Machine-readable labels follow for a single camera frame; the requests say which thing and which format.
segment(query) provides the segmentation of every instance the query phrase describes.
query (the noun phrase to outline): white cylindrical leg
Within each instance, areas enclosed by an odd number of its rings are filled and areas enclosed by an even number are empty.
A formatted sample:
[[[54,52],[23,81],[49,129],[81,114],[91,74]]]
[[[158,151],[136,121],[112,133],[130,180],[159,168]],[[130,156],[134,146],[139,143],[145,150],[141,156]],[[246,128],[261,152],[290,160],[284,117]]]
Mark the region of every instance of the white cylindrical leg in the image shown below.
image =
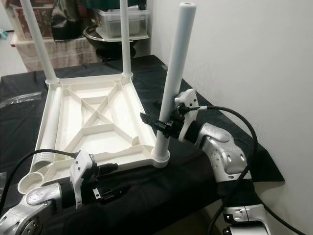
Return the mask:
[[[45,72],[45,77],[46,77],[45,82],[47,84],[56,83],[59,81],[59,79],[55,75],[52,64],[50,62],[48,52],[45,48],[44,40],[41,36],[41,32],[39,30],[39,26],[37,24],[35,13],[34,13],[33,8],[31,6],[30,0],[21,0],[21,5],[23,8],[23,13],[25,15],[25,19],[26,19],[27,24],[28,24],[28,28],[29,28],[31,36],[33,37],[33,40],[34,40],[36,51],[38,53],[38,56],[40,58],[40,62],[42,64],[44,72]]]
[[[159,120],[164,122],[168,122],[170,114],[175,107],[174,98],[179,93],[195,13],[196,5],[193,3],[183,2],[179,5],[178,25],[173,41],[159,117]],[[165,138],[158,131],[156,135],[156,146],[152,150],[154,160],[160,163],[168,160],[168,144],[169,139]]]
[[[40,144],[40,149],[48,148],[55,149],[55,142],[57,139],[59,116],[62,100],[62,88],[57,87],[54,96],[51,100],[48,117],[45,123],[45,130]],[[38,170],[45,165],[53,162],[54,153],[37,153],[34,156],[34,166]]]
[[[128,23],[128,4],[127,0],[120,0],[121,10],[121,33],[122,33],[122,55],[123,55],[123,73],[124,77],[131,77],[131,50],[129,44],[129,23]]]

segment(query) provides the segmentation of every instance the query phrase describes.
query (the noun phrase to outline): black cable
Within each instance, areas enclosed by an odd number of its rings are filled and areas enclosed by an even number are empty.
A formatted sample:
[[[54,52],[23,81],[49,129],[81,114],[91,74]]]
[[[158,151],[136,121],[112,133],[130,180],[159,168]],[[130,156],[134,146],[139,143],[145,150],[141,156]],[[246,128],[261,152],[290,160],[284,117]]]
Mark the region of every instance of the black cable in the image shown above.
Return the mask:
[[[273,216],[278,222],[280,222],[282,225],[284,225],[285,227],[289,228],[291,231],[295,232],[296,234],[299,235],[306,235],[303,232],[297,230],[295,227],[291,226],[290,224],[288,224],[285,220],[283,220],[282,218],[280,218],[278,215],[276,215],[261,199],[260,199],[262,205],[264,206],[265,210],[268,211],[268,213],[270,213],[271,216]]]
[[[247,157],[247,165],[244,168],[244,170],[242,171],[242,173],[240,174],[240,176],[238,177],[238,179],[236,180],[235,183],[235,187],[228,193],[228,195],[223,198],[223,203],[220,206],[220,208],[217,210],[217,212],[214,214],[212,221],[209,225],[208,231],[207,231],[207,235],[211,235],[212,233],[212,229],[213,226],[216,222],[216,220],[218,219],[218,217],[221,215],[221,213],[223,212],[227,202],[229,201],[229,199],[231,198],[231,196],[234,194],[234,192],[236,191],[237,186],[240,184],[241,180],[245,177],[245,175],[248,173],[250,166],[251,166],[251,162],[252,162],[252,157],[256,155],[257,150],[258,150],[258,138],[256,136],[256,133],[252,127],[252,125],[248,122],[247,119],[245,119],[241,114],[237,113],[236,111],[229,109],[229,108],[225,108],[225,107],[219,107],[219,106],[207,106],[208,110],[222,110],[222,111],[226,111],[229,112],[233,115],[235,115],[236,117],[238,117],[249,129],[249,131],[251,132],[252,135],[252,140],[253,140],[253,145],[251,148],[251,151],[249,153],[249,156]]]
[[[9,191],[11,181],[12,181],[16,171],[23,164],[23,162],[25,162],[29,157],[32,157],[33,155],[35,155],[37,153],[58,153],[58,154],[63,154],[63,155],[71,156],[71,157],[76,157],[76,153],[68,153],[68,152],[54,150],[54,149],[39,149],[39,150],[35,150],[33,152],[30,152],[30,153],[26,154],[24,157],[22,157],[20,159],[20,161],[15,165],[13,171],[9,174],[9,177],[6,180],[6,184],[4,186],[2,196],[1,196],[1,201],[0,201],[0,215],[1,215],[3,207],[4,207],[4,202],[5,202],[6,196],[7,196],[8,191]]]

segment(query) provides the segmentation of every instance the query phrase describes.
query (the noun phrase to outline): black tablecloth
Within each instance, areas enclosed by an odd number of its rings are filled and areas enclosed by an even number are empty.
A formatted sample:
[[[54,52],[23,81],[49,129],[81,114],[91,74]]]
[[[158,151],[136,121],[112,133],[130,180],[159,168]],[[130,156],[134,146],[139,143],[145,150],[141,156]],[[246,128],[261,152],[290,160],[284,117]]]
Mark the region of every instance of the black tablecloth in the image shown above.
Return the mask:
[[[57,69],[59,78],[120,73],[121,61]],[[155,56],[132,60],[134,87],[146,113],[157,116],[160,110],[166,66]],[[181,91],[190,86],[182,81]],[[34,150],[44,110],[47,88],[42,71],[1,78],[0,102],[17,95],[41,92],[39,99],[1,108],[0,172],[10,172],[20,157]],[[198,94],[200,105],[208,102]],[[219,111],[199,112],[198,121],[209,122],[229,131],[247,155],[251,138]],[[171,158],[164,169],[145,166],[106,177],[108,188],[130,186],[128,193],[106,205],[87,205],[81,210],[64,210],[53,217],[43,231],[52,234],[153,234],[165,226],[216,201],[217,186],[209,159],[190,143],[171,139]],[[5,207],[21,196],[16,183],[29,171],[30,161],[18,171]],[[251,168],[255,182],[283,181],[268,152],[259,145]]]

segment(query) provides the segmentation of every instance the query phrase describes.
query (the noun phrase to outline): transparent container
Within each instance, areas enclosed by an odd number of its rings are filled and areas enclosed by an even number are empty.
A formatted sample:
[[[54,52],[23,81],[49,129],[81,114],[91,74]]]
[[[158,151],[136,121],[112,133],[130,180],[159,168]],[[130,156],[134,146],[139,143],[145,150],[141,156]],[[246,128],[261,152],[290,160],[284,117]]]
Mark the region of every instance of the transparent container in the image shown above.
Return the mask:
[[[148,37],[148,17],[149,10],[138,10],[129,8],[129,35],[130,37]],[[101,29],[101,36],[105,39],[121,38],[121,16],[118,10],[97,11],[98,25]]]

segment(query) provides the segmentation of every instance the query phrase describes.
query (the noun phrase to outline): black fabric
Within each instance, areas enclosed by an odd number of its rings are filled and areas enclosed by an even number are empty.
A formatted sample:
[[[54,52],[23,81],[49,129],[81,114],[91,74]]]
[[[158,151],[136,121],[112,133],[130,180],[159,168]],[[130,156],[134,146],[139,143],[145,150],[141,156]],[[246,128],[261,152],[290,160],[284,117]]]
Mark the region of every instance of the black fabric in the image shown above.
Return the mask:
[[[60,78],[119,73],[121,61],[57,69]],[[134,87],[147,114],[158,117],[166,67],[155,56],[132,59]],[[190,86],[182,81],[181,91]],[[10,105],[1,109],[0,172],[12,167],[35,148],[47,88],[42,71],[1,78],[0,101],[16,95],[42,92],[42,99]],[[208,102],[198,95],[200,105]],[[236,144],[248,154],[251,138],[219,111],[199,112],[199,122],[209,122],[229,131]],[[105,205],[87,205],[81,210],[64,210],[45,225],[44,235],[86,234],[153,234],[169,224],[216,201],[217,184],[209,159],[191,143],[171,139],[171,158],[164,169],[145,166],[104,179],[108,189],[130,187],[125,196]],[[18,171],[14,180],[28,172],[30,162]],[[258,155],[251,168],[253,180],[284,181],[268,152],[259,145]],[[6,208],[19,201],[13,184]]]

